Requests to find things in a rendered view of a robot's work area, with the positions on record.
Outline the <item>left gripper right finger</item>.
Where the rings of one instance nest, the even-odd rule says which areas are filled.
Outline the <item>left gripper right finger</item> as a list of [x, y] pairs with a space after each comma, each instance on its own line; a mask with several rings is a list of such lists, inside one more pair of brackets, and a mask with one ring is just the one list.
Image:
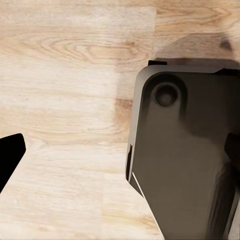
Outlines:
[[240, 173], [240, 135], [229, 133], [225, 141], [224, 150]]

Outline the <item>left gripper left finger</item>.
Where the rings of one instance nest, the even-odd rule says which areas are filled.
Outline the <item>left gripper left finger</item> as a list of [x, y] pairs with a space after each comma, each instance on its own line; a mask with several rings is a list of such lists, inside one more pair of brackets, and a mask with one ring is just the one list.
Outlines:
[[0, 138], [0, 193], [26, 152], [21, 133]]

